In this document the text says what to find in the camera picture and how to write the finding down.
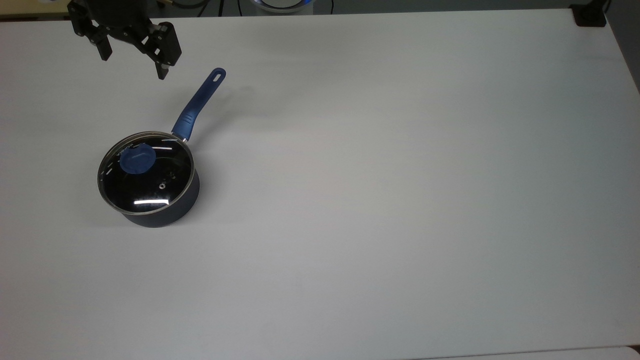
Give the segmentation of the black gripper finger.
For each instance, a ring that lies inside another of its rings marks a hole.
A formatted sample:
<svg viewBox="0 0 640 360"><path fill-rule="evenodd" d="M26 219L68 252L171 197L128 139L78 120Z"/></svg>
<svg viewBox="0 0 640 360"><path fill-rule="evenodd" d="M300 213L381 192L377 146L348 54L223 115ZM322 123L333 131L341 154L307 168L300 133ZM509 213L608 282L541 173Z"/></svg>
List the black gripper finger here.
<svg viewBox="0 0 640 360"><path fill-rule="evenodd" d="M131 29L131 40L137 50L153 61L160 80L166 78L182 55L178 34L171 22L135 26Z"/></svg>
<svg viewBox="0 0 640 360"><path fill-rule="evenodd" d="M79 37L86 37L89 43L96 47L103 61L108 61L113 50L105 27L96 26L91 20L72 20L71 25Z"/></svg>

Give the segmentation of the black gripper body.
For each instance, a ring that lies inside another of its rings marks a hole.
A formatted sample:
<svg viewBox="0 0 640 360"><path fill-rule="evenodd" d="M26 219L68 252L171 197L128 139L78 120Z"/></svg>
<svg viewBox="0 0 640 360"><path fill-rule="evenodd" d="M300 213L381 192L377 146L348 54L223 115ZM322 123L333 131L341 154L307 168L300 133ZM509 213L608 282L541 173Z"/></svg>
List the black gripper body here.
<svg viewBox="0 0 640 360"><path fill-rule="evenodd" d="M67 4L75 32L95 29L93 21L108 28L148 27L145 0L71 0Z"/></svg>

